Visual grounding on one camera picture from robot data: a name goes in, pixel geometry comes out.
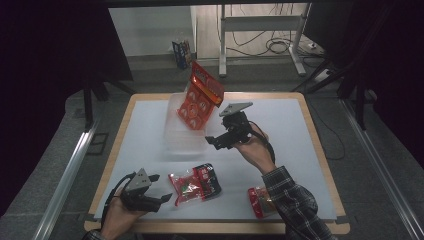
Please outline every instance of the transparent plastic container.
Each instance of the transparent plastic container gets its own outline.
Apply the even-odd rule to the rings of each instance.
[[[164,139],[167,149],[175,154],[199,154],[205,151],[205,130],[191,130],[178,116],[177,110],[184,102],[186,93],[174,93],[169,98]]]

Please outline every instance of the human hand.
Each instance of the human hand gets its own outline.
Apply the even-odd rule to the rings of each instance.
[[[251,124],[252,129],[268,139],[268,135],[261,131],[256,124]],[[241,155],[253,166],[258,168],[262,175],[271,172],[277,167],[272,162],[271,154],[265,144],[256,136],[252,135],[247,143],[235,143],[236,148]]]
[[[112,198],[100,231],[100,234],[107,240],[116,239],[126,233],[138,218],[147,213],[145,211],[129,211],[119,198],[121,192],[122,188],[116,191]]]

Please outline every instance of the wall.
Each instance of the wall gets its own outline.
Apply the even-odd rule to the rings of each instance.
[[[109,12],[126,56],[170,54],[175,39],[189,40],[195,52],[195,7],[113,8]]]

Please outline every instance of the red snack bag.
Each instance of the red snack bag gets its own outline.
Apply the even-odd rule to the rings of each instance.
[[[194,199],[207,200],[221,192],[215,170],[209,163],[202,164],[183,173],[168,174],[178,197],[175,206]]]
[[[264,186],[249,188],[247,194],[257,218],[268,217],[277,212]]]
[[[190,87],[186,98],[177,110],[178,115],[192,130],[202,129],[214,106],[224,100],[224,87],[197,62],[192,63]]]

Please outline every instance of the plaid sleeve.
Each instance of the plaid sleeve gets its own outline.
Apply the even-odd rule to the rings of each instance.
[[[278,213],[284,215],[308,239],[337,239],[317,216],[318,205],[312,193],[296,184],[284,166],[262,178]],[[288,239],[303,239],[288,225]]]
[[[82,240],[105,240],[105,238],[97,230],[91,230],[84,235]]]

